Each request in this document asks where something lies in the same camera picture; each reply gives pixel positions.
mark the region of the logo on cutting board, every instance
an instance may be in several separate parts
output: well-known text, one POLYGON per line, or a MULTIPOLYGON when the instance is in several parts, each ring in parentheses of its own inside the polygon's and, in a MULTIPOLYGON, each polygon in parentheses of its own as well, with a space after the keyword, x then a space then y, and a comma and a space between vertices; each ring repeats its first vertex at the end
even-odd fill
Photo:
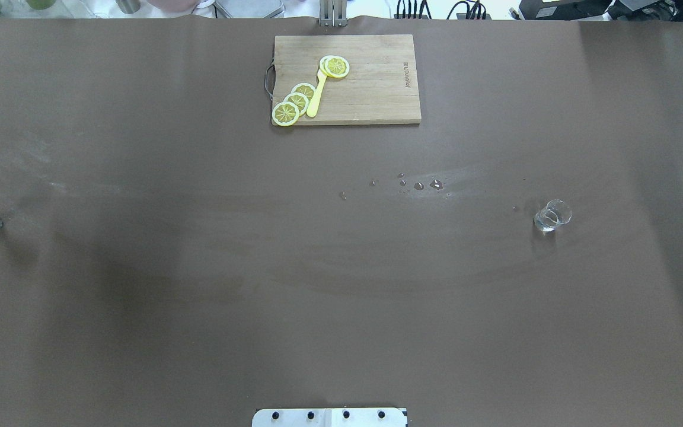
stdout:
POLYGON ((404 86, 410 87, 410 67, 407 62, 402 62, 402 67, 404 68, 404 86))

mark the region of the wooden cutting board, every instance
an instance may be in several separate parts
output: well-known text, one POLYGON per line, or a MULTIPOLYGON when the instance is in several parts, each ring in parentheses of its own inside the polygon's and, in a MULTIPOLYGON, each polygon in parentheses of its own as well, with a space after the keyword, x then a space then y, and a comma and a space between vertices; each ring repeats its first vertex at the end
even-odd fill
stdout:
POLYGON ((302 116, 295 126, 420 123, 411 34, 276 36, 273 106, 297 83, 317 86, 318 62, 326 55, 349 60, 349 75, 328 78, 317 116, 302 116))

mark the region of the metal cylinder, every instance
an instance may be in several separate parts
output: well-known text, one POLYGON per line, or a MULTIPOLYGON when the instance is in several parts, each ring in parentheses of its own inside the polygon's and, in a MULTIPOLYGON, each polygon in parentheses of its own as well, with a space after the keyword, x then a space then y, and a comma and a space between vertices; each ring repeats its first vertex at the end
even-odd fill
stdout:
POLYGON ((135 14, 141 9, 141 2, 139 0, 114 0, 117 3, 117 7, 124 14, 135 14))

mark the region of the brown table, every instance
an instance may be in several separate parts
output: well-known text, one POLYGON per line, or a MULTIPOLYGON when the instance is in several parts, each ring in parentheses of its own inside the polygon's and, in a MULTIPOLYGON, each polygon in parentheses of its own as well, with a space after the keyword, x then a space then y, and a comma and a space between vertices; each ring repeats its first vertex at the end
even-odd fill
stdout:
POLYGON ((0 214, 0 425, 683 425, 683 24, 0 21, 0 214), (325 33, 422 124, 271 126, 325 33))

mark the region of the shot glass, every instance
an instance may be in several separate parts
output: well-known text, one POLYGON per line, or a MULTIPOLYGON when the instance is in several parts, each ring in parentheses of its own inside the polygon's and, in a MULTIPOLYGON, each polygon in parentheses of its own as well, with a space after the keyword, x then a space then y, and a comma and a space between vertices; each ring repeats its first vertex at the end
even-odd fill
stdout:
POLYGON ((551 200, 541 211, 534 215, 534 224, 542 232, 551 232, 571 221, 571 206, 563 200, 551 200))

